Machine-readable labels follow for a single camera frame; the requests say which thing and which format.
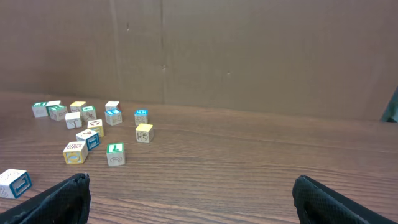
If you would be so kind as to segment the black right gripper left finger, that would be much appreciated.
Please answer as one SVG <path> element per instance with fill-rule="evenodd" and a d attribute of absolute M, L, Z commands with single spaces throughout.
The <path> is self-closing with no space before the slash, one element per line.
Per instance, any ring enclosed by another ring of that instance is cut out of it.
<path fill-rule="evenodd" d="M 86 224 L 90 177 L 78 173 L 1 214 L 1 224 Z"/>

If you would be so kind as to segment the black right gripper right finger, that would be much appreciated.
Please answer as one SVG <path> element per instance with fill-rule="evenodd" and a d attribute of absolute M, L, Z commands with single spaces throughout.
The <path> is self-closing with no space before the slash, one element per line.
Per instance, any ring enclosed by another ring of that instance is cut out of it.
<path fill-rule="evenodd" d="M 300 224 L 397 224 L 306 175 L 295 180 L 292 196 Z"/>

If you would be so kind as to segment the white patterned wooden block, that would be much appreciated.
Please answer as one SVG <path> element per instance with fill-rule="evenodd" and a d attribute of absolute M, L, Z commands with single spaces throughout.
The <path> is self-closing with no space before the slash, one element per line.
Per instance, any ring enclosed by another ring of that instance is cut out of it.
<path fill-rule="evenodd" d="M 8 169 L 0 178 L 2 198 L 17 199 L 32 187 L 32 181 L 26 170 Z"/>

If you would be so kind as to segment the yellow sided picture block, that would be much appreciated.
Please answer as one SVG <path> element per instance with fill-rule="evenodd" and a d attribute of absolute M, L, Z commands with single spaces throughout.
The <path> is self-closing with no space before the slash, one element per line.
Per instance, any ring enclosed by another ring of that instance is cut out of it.
<path fill-rule="evenodd" d="M 63 150 L 63 156 L 66 164 L 83 164 L 88 156 L 86 142 L 69 142 Z"/>

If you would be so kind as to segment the white block brown acorn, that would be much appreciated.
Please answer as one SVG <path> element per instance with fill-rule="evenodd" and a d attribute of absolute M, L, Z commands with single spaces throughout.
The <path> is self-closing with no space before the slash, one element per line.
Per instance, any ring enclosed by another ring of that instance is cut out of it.
<path fill-rule="evenodd" d="M 86 129 L 76 134 L 76 140 L 84 141 L 89 151 L 101 144 L 99 133 L 90 129 Z"/>

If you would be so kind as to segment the green L wooden block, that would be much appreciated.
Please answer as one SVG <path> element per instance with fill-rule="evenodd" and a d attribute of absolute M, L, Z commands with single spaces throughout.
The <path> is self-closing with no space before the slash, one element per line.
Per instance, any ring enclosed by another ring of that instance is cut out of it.
<path fill-rule="evenodd" d="M 116 142 L 108 144 L 106 156 L 109 166 L 121 166 L 126 163 L 124 143 Z"/>

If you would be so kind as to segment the white block brown animal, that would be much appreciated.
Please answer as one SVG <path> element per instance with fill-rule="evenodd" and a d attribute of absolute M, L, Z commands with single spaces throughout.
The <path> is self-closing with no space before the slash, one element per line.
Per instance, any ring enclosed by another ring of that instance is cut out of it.
<path fill-rule="evenodd" d="M 100 137 L 104 136 L 103 121 L 101 119 L 88 121 L 87 128 L 97 132 Z"/>

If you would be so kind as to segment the white block blue side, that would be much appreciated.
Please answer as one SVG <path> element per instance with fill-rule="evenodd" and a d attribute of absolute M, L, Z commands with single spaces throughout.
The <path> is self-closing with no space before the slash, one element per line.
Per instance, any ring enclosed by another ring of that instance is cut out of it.
<path fill-rule="evenodd" d="M 82 127 L 81 115 L 79 112 L 67 113 L 65 115 L 65 122 L 68 129 L 75 129 Z"/>

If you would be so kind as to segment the green R wooden block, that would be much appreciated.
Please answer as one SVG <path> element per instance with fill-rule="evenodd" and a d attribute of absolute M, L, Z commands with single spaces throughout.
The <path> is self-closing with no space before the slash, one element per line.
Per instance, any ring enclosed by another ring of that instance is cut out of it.
<path fill-rule="evenodd" d="M 61 121 L 65 119 L 68 110 L 67 107 L 64 105 L 55 105 L 55 106 L 49 106 L 48 112 L 52 120 Z"/>

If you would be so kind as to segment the green number four block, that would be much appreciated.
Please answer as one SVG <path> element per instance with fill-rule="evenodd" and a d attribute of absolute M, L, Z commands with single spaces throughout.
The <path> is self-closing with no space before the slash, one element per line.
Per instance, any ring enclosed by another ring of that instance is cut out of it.
<path fill-rule="evenodd" d="M 82 117 L 84 122 L 89 122 L 96 120 L 96 109 L 94 106 L 84 106 L 82 107 Z"/>

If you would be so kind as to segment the yellow top wooden block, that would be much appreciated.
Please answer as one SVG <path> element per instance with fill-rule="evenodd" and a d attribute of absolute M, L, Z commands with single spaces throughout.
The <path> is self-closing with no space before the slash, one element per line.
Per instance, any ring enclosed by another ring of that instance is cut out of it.
<path fill-rule="evenodd" d="M 85 101 L 75 101 L 70 105 L 71 112 L 80 112 L 82 113 L 82 108 L 86 106 Z"/>

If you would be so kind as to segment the blue P wooden block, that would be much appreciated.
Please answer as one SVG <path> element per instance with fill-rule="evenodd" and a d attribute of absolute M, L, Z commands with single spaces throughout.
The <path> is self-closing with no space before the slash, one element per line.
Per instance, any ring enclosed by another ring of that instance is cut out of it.
<path fill-rule="evenodd" d="M 122 113 L 118 109 L 106 110 L 104 113 L 106 122 L 111 126 L 120 124 L 123 121 Z"/>

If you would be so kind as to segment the green letter block far left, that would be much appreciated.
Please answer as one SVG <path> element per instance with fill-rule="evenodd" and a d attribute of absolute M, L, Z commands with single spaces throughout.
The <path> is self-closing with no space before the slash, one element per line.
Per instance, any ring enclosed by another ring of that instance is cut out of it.
<path fill-rule="evenodd" d="M 35 118 L 48 116 L 47 102 L 36 102 L 32 105 L 32 111 Z"/>

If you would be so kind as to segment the plain wooden block number two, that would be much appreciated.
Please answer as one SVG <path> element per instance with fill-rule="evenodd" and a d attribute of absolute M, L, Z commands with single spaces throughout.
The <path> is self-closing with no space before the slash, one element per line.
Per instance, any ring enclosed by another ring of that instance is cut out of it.
<path fill-rule="evenodd" d="M 60 104 L 61 104 L 60 100 L 48 101 L 47 104 L 46 104 L 46 107 L 57 106 L 57 105 L 60 105 Z"/>

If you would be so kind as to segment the yellow top block right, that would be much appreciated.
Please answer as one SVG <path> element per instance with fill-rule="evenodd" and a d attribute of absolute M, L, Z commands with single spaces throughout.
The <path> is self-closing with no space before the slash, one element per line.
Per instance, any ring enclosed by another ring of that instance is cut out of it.
<path fill-rule="evenodd" d="M 150 143 L 154 137 L 154 128 L 152 124 L 141 123 L 136 128 L 137 142 Z"/>

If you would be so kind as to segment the white wooden block top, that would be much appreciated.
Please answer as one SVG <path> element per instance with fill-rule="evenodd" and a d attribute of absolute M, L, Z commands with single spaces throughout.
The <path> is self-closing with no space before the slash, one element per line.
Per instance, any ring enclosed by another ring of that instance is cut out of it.
<path fill-rule="evenodd" d="M 120 110 L 121 109 L 121 105 L 119 101 L 109 101 L 105 104 L 105 110 L 113 110 L 113 109 L 117 109 Z"/>

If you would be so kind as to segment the blue top wooden block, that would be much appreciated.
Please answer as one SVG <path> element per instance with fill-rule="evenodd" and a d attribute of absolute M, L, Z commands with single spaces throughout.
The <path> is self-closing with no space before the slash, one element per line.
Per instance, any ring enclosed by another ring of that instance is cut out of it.
<path fill-rule="evenodd" d="M 149 123 L 148 110 L 147 109 L 135 110 L 134 120 L 135 120 L 136 126 L 138 126 L 140 124 L 148 124 Z"/>

